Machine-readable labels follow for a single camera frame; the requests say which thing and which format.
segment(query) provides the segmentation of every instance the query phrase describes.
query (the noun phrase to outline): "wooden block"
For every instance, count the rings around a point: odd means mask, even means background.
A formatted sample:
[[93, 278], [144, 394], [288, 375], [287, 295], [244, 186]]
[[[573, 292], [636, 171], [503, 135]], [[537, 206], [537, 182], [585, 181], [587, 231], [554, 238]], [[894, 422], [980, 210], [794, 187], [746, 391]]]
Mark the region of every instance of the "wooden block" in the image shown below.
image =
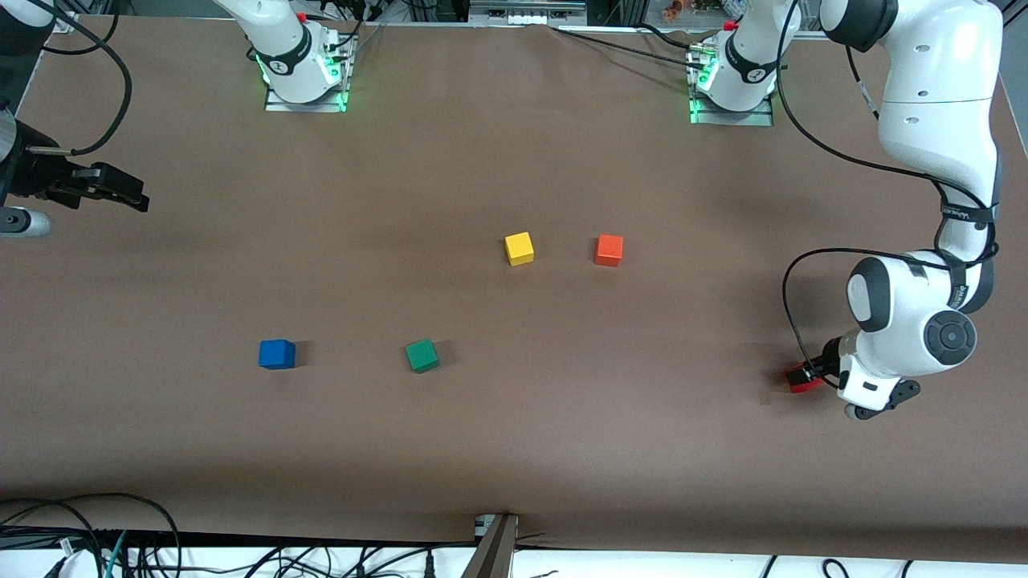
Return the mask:
[[407, 361], [414, 373], [425, 373], [429, 369], [439, 367], [439, 355], [432, 345], [432, 339], [421, 339], [407, 346]]
[[296, 367], [296, 344], [286, 339], [261, 341], [257, 364], [264, 369], [292, 369]]
[[527, 232], [504, 238], [504, 245], [507, 246], [507, 260], [511, 262], [511, 266], [530, 263], [536, 258], [536, 250], [531, 247], [531, 238]]
[[616, 234], [600, 234], [596, 241], [596, 256], [593, 262], [597, 265], [616, 267], [621, 264], [621, 255], [624, 250], [624, 238]]

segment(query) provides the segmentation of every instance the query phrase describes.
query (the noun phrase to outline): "yellow cube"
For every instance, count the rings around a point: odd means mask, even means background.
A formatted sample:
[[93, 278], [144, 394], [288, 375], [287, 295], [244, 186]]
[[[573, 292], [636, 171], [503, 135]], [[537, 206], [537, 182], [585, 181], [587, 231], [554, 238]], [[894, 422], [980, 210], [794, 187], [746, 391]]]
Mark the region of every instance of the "yellow cube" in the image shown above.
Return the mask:
[[531, 238], [527, 232], [519, 232], [504, 239], [507, 246], [507, 259], [511, 266], [530, 263], [536, 258], [536, 250], [531, 248]]

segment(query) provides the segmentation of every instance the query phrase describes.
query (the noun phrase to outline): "brown paper sheet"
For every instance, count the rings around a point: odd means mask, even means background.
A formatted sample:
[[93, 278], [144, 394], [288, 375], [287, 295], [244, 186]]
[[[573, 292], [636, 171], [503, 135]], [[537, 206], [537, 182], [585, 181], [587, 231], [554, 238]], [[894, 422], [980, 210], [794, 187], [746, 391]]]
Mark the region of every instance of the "brown paper sheet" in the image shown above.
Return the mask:
[[[503, 510], [560, 546], [1028, 559], [1026, 162], [1001, 91], [979, 351], [860, 424], [828, 389], [784, 393], [781, 274], [930, 245], [926, 183], [780, 110], [690, 124], [681, 68], [542, 27], [388, 28], [335, 115], [263, 112], [231, 22], [125, 17], [112, 45], [133, 105], [87, 160], [143, 179], [151, 211], [30, 201], [53, 234], [0, 245], [4, 495], [138, 492], [205, 532], [462, 539]], [[788, 60], [808, 128], [888, 161], [842, 48]], [[858, 62], [880, 89], [883, 52]], [[120, 94], [102, 53], [46, 55], [21, 117], [81, 146]], [[512, 268], [522, 230], [536, 262]], [[625, 238], [617, 269], [591, 262], [601, 232]], [[815, 350], [851, 327], [854, 262], [797, 273]], [[278, 337], [302, 367], [257, 366]], [[424, 337], [443, 366], [417, 375]]]

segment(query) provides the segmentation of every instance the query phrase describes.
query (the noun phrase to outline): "blue cube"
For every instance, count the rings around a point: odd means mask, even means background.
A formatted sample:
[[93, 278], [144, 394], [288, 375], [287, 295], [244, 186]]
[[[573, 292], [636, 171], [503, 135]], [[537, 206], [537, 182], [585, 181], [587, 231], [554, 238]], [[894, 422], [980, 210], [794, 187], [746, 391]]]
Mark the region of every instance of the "blue cube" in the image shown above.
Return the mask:
[[263, 340], [257, 363], [264, 369], [292, 369], [296, 367], [296, 344], [286, 339]]

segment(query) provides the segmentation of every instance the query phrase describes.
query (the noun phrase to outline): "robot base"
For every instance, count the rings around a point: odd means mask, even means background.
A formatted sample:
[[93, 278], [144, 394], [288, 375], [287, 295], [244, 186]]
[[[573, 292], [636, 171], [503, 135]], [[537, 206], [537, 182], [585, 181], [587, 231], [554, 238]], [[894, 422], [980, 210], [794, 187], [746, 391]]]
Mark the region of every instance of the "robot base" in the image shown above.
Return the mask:
[[697, 88], [697, 84], [707, 82], [713, 69], [717, 68], [718, 53], [717, 36], [703, 42], [692, 44], [686, 53], [686, 62], [702, 64], [704, 70], [690, 69], [689, 82], [689, 120], [693, 124], [726, 124], [733, 127], [773, 127], [774, 116], [771, 106], [771, 96], [764, 97], [752, 110], [737, 112], [726, 110], [710, 100], [706, 94]]
[[[338, 42], [339, 33], [329, 30], [329, 41]], [[264, 96], [264, 110], [271, 112], [346, 112], [350, 102], [350, 82], [354, 77], [354, 61], [357, 56], [357, 36], [347, 40], [337, 47], [328, 57], [335, 62], [326, 64], [326, 68], [333, 75], [338, 75], [341, 80], [332, 86], [320, 98], [307, 103], [292, 103], [284, 100], [268, 85], [267, 94]]]

